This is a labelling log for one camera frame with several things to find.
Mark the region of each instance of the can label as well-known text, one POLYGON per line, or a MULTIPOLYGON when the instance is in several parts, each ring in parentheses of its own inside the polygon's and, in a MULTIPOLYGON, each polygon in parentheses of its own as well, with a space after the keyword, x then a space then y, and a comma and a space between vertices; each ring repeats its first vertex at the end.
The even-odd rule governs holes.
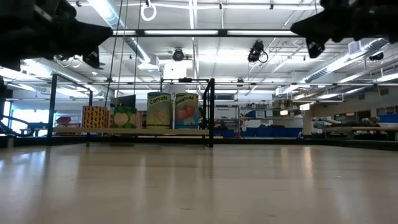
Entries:
POLYGON ((171 127, 171 98, 160 95, 148 99, 147 126, 171 127))
POLYGON ((113 114, 113 128, 137 127, 137 110, 135 108, 117 106, 113 114))
POLYGON ((176 128, 197 128, 198 96, 194 94, 177 95, 175 98, 176 128))

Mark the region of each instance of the hanging rope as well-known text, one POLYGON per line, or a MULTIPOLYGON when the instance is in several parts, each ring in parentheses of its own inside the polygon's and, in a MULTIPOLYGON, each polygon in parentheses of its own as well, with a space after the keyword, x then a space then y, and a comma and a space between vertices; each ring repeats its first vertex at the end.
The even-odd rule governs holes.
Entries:
MULTIPOLYGON (((128 15, 128 12, 129 12, 129 6, 126 6, 126 16, 125 16, 125 18, 124 18, 124 22, 125 22, 126 27, 127 27, 127 15, 128 15)), ((126 36, 126 30, 123 31, 123 38, 125 38, 125 36, 126 36)), ((115 103, 116 106, 118 105, 119 87, 120 87, 120 77, 121 77, 121 75, 122 75, 123 54, 124 54, 124 41, 122 42, 122 55, 121 55, 121 58, 120 58, 119 80, 118 80, 118 93, 116 94, 116 103, 115 103)))
MULTIPOLYGON (((139 11, 138 14, 138 26, 137 30, 139 30, 139 24, 141 21, 141 10, 139 11)), ((138 51, 138 37, 137 37, 137 44, 136 44, 136 52, 138 51)), ((136 54, 136 66, 134 68, 134 95, 136 94, 136 80, 137 80, 137 62, 138 62, 138 55, 136 54)))
MULTIPOLYGON (((116 33, 119 32, 119 25, 120 25, 120 15, 122 13, 122 6, 120 6, 119 10, 119 20, 118 20, 118 28, 116 29, 116 33)), ((111 71, 109 73, 109 78, 108 78, 108 89, 106 90, 106 96, 105 96, 105 107, 106 104, 108 103, 108 95, 109 95, 109 89, 111 88, 111 82, 112 82, 112 69, 113 69, 113 62, 114 62, 114 52, 116 50, 116 42, 118 41, 118 38, 114 38, 114 44, 113 44, 113 52, 112 52, 112 61, 111 61, 111 71)))

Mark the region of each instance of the tomatoes can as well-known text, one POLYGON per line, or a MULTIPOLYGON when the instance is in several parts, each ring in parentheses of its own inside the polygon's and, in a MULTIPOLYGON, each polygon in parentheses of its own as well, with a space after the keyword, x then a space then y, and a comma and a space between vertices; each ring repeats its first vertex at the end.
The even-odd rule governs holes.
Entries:
POLYGON ((198 95, 179 93, 175 95, 175 129, 198 129, 198 95))

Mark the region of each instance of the blue container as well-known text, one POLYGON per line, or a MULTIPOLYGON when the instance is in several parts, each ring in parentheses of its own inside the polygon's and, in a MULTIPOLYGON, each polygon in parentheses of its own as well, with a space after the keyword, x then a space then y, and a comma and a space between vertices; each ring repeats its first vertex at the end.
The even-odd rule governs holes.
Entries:
POLYGON ((272 128, 272 137, 288 137, 286 128, 272 128))
POLYGON ((398 114, 380 115, 380 123, 398 123, 398 114))
POLYGON ((287 128, 287 134, 292 138, 297 138, 301 131, 303 131, 302 128, 287 128))
POLYGON ((272 137, 272 128, 258 128, 257 137, 272 137))
POLYGON ((223 136, 224 138, 235 137, 234 130, 214 130, 214 135, 223 136))
POLYGON ((256 111, 250 111, 250 112, 248 112, 248 117, 249 117, 249 118, 256 118, 256 111))
POLYGON ((198 95, 179 93, 175 95, 175 129, 198 129, 198 95))
POLYGON ((241 131, 241 136, 243 137, 256 137, 257 128, 246 128, 246 131, 241 131))

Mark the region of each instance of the black metal post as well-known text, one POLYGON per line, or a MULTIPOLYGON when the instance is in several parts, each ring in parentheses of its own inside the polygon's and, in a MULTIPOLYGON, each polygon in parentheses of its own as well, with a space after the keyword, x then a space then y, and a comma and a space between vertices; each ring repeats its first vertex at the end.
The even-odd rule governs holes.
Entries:
MULTIPOLYGON (((90 91, 90 95, 88 97, 88 106, 93 106, 93 91, 90 91)), ((90 146, 90 135, 91 133, 87 133, 86 135, 86 147, 90 146)))
POLYGON ((50 95, 50 108, 49 108, 49 124, 47 128, 47 145, 51 145, 53 125, 54 125, 54 112, 55 112, 55 97, 57 96, 57 74, 52 75, 51 82, 51 95, 50 95))
MULTIPOLYGON (((206 92, 204 92, 203 93, 203 109, 202 109, 202 118, 201 118, 201 128, 204 130, 204 129, 206 129, 206 123, 207 123, 207 120, 206 120, 206 100, 207 100, 207 97, 206 97, 206 92)), ((202 139, 203 139, 203 142, 206 142, 206 136, 205 135, 203 135, 202 137, 201 137, 202 139)))
POLYGON ((214 145, 215 79, 210 80, 209 147, 214 145))

